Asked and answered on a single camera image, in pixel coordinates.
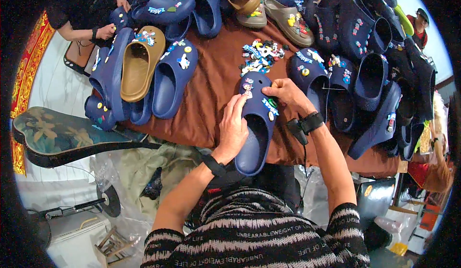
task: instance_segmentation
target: black cord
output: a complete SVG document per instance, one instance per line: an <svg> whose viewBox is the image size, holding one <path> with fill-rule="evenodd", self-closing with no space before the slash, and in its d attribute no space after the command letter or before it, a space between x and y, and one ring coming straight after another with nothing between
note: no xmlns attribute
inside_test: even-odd
<svg viewBox="0 0 461 268"><path fill-rule="evenodd" d="M304 186L304 192L302 199L304 199L304 195L306 194L306 189L308 187L309 179L311 178L312 172L308 176L308 169L306 167L306 161L308 160L308 153L306 151L306 146L303 146L304 148L304 162L303 162L303 167L304 167L304 174L306 175L306 185Z"/></svg>
<svg viewBox="0 0 461 268"><path fill-rule="evenodd" d="M81 56L82 53L80 52L80 47L88 47L89 45L91 45L93 43L89 43L88 45L82 45L82 41L77 41L77 47L78 47L78 55Z"/></svg>

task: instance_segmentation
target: hand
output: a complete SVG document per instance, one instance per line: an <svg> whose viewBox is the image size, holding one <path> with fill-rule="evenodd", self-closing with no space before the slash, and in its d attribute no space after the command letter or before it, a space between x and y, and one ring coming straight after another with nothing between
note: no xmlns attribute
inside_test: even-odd
<svg viewBox="0 0 461 268"><path fill-rule="evenodd" d="M114 24L106 25L98 29L98 31L96 32L96 39L107 40L109 38L112 38L114 32L115 32Z"/></svg>
<svg viewBox="0 0 461 268"><path fill-rule="evenodd" d="M248 127L242 118L243 105L247 95L235 95L224 109L224 117L219 124L219 145L211 153L218 163L227 165L237 156L248 137Z"/></svg>
<svg viewBox="0 0 461 268"><path fill-rule="evenodd" d="M117 7L120 7L120 6L123 6L123 9L125 10L125 12L128 12L131 9L131 6L127 0L117 0Z"/></svg>
<svg viewBox="0 0 461 268"><path fill-rule="evenodd" d="M277 79L272 82L271 87L262 88L262 92L267 96L277 97L283 104L290 105L303 117L317 112L303 91L291 79Z"/></svg>

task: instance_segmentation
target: woman in red shirt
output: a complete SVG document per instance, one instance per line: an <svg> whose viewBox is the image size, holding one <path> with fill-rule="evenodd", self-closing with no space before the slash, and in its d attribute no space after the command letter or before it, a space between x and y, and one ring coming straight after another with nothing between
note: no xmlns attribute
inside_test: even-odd
<svg viewBox="0 0 461 268"><path fill-rule="evenodd" d="M406 17L413 24L413 41L423 50L427 43L427 33L425 29L429 27L429 17L421 8L416 11L416 17L412 15L407 15Z"/></svg>

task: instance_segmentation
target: pile of shoe charms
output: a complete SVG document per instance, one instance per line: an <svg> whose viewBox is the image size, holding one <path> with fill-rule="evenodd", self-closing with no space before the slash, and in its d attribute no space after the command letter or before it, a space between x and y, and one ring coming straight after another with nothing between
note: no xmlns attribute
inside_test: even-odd
<svg viewBox="0 0 461 268"><path fill-rule="evenodd" d="M285 56L284 50L289 50L288 45L283 45L283 48L278 48L278 44L274 41L264 41L256 39L251 45L243 46L242 56L250 58L245 60L245 64L239 66L242 71L240 77L243 77L249 71L257 71L266 74L275 62Z"/></svg>

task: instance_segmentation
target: red and gold decorative border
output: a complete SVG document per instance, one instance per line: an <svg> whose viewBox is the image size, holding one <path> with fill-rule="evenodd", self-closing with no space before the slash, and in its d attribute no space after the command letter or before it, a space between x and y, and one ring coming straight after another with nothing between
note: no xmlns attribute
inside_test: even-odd
<svg viewBox="0 0 461 268"><path fill-rule="evenodd" d="M44 11L27 41L26 49L21 57L21 63L16 73L10 114L12 119L27 110L38 65L42 61L43 54L54 33L55 30L51 28L48 16ZM21 144L14 141L13 138L11 139L11 145L14 172L25 175L24 148Z"/></svg>

